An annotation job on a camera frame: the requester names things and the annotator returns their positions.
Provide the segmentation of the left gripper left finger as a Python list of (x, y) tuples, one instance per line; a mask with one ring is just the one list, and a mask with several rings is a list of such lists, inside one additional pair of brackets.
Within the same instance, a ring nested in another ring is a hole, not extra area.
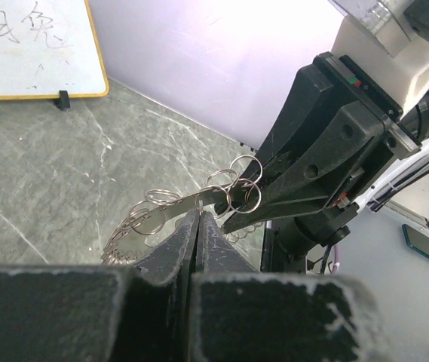
[(185, 360), (198, 226), (133, 265), (0, 265), (0, 361)]

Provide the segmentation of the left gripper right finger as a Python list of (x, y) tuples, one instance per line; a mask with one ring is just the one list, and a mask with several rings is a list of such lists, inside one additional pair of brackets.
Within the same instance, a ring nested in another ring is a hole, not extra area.
[(233, 249), (211, 213), (199, 241), (212, 247), (191, 279), (193, 361), (385, 361), (388, 336), (375, 297), (345, 275), (231, 270)]

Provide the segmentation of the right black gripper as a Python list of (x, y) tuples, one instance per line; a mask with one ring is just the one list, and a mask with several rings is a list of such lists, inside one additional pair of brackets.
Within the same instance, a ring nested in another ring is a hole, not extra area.
[(296, 73), (256, 154), (263, 165), (259, 209), (231, 216), (222, 230), (272, 222), (266, 268), (294, 271), (313, 247), (345, 238), (355, 199), (394, 162), (419, 154), (428, 138), (429, 90), (404, 114), (349, 57), (321, 54)]

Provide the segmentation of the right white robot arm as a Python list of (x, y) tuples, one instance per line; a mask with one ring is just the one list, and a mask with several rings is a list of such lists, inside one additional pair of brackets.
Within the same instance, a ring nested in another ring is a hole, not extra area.
[(337, 272), (348, 223), (428, 174), (429, 89), (404, 112), (349, 56), (320, 54), (296, 73), (222, 229), (238, 240), (266, 223), (263, 271), (295, 271), (321, 246), (320, 271)]

